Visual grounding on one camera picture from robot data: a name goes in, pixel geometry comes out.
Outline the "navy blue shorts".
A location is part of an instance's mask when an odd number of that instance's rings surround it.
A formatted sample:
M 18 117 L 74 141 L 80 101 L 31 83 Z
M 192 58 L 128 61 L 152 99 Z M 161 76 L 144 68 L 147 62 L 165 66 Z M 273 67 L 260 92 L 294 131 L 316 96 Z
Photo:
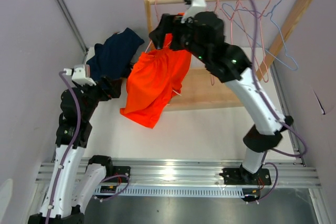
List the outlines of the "navy blue shorts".
M 94 56 L 87 60 L 91 78 L 94 81 L 102 77 L 128 78 L 132 70 L 131 60 L 143 44 L 144 40 L 130 28 L 113 34 L 104 44 L 95 44 Z

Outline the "pink hanger of grey shorts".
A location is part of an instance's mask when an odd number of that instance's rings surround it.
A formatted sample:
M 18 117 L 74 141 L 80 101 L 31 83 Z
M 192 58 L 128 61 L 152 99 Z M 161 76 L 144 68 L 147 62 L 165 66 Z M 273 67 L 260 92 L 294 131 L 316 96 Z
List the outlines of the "pink hanger of grey shorts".
M 260 42 L 261 42 L 261 49 L 262 49 L 262 56 L 263 56 L 262 58 L 263 59 L 262 59 L 261 62 L 259 62 L 258 59 L 257 59 L 257 57 L 255 58 L 255 63 L 256 63 L 256 66 L 258 67 L 258 68 L 256 68 L 256 70 L 259 70 L 260 67 L 267 67 L 266 63 L 265 63 L 266 52 L 265 52 L 265 46 L 264 46 L 264 40 L 263 40 L 263 31 L 262 31 L 263 29 L 262 29 L 261 20 L 262 20 L 263 14 L 267 10 L 268 5 L 270 4 L 270 2 L 271 2 L 271 0 L 268 2 L 268 4 L 264 8 L 264 10 L 261 12 L 261 14 L 254 15 L 251 11 L 248 11 L 248 9 L 242 4 L 241 0 L 237 0 L 236 4 L 235 4 L 235 9 L 234 9 L 234 12 L 233 12 L 233 16 L 235 14 L 238 15 L 239 21 L 240 21 L 241 26 L 242 26 L 242 31 L 245 33 L 245 36 L 247 38 L 247 41 L 248 41 L 248 44 L 249 44 L 250 48 L 252 48 L 252 37 L 248 36 L 248 32 L 247 32 L 247 29 L 245 28 L 245 24 L 244 24 L 244 21 L 243 21 L 243 19 L 241 17 L 240 12 L 247 11 L 250 14 L 252 14 L 254 17 L 258 18 L 258 24 L 259 24 L 258 31 L 259 31 L 259 35 L 260 35 Z

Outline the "blue wire hanger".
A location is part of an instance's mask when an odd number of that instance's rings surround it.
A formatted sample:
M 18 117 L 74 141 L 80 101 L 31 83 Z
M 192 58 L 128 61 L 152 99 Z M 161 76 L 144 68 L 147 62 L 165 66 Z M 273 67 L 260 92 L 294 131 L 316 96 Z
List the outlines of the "blue wire hanger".
M 272 7 L 272 9 L 271 9 L 268 13 L 266 13 L 266 14 L 264 13 L 264 14 L 263 14 L 262 18 L 263 18 L 263 17 L 267 17 L 267 16 L 269 16 L 270 21 L 273 23 L 274 26 L 277 27 L 277 29 L 278 29 L 278 35 L 280 36 L 280 45 L 284 47 L 284 50 L 285 50 L 285 56 L 286 56 L 287 58 L 289 58 L 289 59 L 292 60 L 292 62 L 295 64 L 295 67 L 292 68 L 292 67 L 288 66 L 287 64 L 285 64 L 283 61 L 277 59 L 277 57 L 275 56 L 275 54 L 270 52 L 270 48 L 269 48 L 269 49 L 265 49 L 265 52 L 266 52 L 266 56 L 267 56 L 267 55 L 271 55 L 271 59 L 272 59 L 272 60 L 276 59 L 276 60 L 278 60 L 281 64 L 283 64 L 284 66 L 286 66 L 288 69 L 290 69 L 290 70 L 292 70 L 292 71 L 296 71 L 296 70 L 298 70 L 298 64 L 297 64 L 297 62 L 293 59 L 293 57 L 287 55 L 287 47 L 286 47 L 286 43 L 285 43 L 284 37 L 283 37 L 283 35 L 282 35 L 281 29 L 280 29 L 280 27 L 278 26 L 278 24 L 277 24 L 277 23 L 273 20 L 273 18 L 272 18 L 272 17 L 273 17 L 273 14 L 274 14 L 274 11 L 275 11 L 275 9 L 276 9 L 276 7 L 277 7 L 281 2 L 282 2 L 282 0 L 279 0 L 279 1 Z M 235 8 L 233 8 L 232 5 L 230 5 L 230 4 L 226 4 L 226 3 L 223 3 L 221 7 L 222 7 L 222 8 L 224 9 L 224 11 L 225 11 L 225 12 L 232 18 L 232 26 L 233 26 L 233 22 L 234 22 L 234 23 L 235 23 L 235 24 L 242 30 L 241 23 L 240 23 L 240 21 L 239 21 L 238 15 L 235 14 L 235 15 L 233 16 L 233 12 L 234 12 L 234 9 L 235 9 Z M 267 66 L 267 67 L 265 67 L 265 68 L 266 68 L 266 75 L 268 76 L 268 68 L 269 68 L 269 67 Z

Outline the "pink hanger of navy shorts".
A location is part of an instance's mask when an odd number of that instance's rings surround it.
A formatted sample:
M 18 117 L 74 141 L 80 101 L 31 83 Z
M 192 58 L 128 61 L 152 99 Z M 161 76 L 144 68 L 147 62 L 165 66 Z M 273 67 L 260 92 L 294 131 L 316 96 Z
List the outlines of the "pink hanger of navy shorts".
M 218 11 L 221 11 L 228 21 L 230 21 L 230 42 L 233 42 L 232 18 L 224 11 L 222 7 L 219 6 L 219 0 L 216 0 L 214 13 L 218 14 Z

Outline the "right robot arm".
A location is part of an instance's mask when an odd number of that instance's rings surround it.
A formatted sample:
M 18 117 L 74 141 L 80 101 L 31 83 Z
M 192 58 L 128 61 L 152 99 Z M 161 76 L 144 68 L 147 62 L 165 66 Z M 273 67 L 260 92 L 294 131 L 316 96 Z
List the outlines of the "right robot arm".
M 172 35 L 170 49 L 187 50 L 198 58 L 213 76 L 239 98 L 254 125 L 244 136 L 244 161 L 239 167 L 237 184 L 251 184 L 258 179 L 266 152 L 280 143 L 282 132 L 293 118 L 277 112 L 275 106 L 254 80 L 252 62 L 244 51 L 225 42 L 224 21 L 213 12 L 200 12 L 187 21 L 182 15 L 163 14 L 149 38 L 161 49 L 167 34 Z

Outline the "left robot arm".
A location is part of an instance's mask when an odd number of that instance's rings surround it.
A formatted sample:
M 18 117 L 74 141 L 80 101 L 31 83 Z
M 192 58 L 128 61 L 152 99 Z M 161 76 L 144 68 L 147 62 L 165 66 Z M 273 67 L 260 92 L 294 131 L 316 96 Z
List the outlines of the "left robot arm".
M 28 223 L 83 223 L 86 207 L 94 190 L 103 182 L 129 184 L 127 173 L 118 174 L 112 158 L 94 155 L 88 161 L 84 177 L 76 183 L 81 159 L 86 150 L 92 125 L 90 119 L 99 102 L 119 98 L 122 79 L 102 77 L 90 85 L 66 82 L 61 95 L 61 114 L 56 132 L 55 164 L 46 197 L 39 213 L 31 215 Z

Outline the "aluminium mounting rail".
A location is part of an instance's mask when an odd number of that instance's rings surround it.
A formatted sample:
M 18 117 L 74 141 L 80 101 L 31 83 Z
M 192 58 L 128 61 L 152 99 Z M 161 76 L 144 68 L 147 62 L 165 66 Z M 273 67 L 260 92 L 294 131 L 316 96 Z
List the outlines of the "aluminium mounting rail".
M 100 140 L 89 142 L 75 181 L 80 182 L 89 158 L 98 154 L 111 157 L 118 172 L 129 173 L 120 188 L 126 196 L 238 198 L 243 187 L 234 183 L 233 174 L 245 153 L 241 143 Z

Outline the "aluminium corner post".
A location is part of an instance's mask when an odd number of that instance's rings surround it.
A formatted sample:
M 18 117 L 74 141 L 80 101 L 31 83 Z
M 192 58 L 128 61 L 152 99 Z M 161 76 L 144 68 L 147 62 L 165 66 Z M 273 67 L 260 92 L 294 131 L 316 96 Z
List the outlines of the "aluminium corner post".
M 67 22 L 70 30 L 72 31 L 77 43 L 79 44 L 79 47 L 81 48 L 81 50 L 84 52 L 84 54 L 88 51 L 88 47 L 86 46 L 84 39 L 76 25 L 76 22 L 73 18 L 73 16 L 71 15 L 69 8 L 65 2 L 65 0 L 55 0 L 65 21 Z

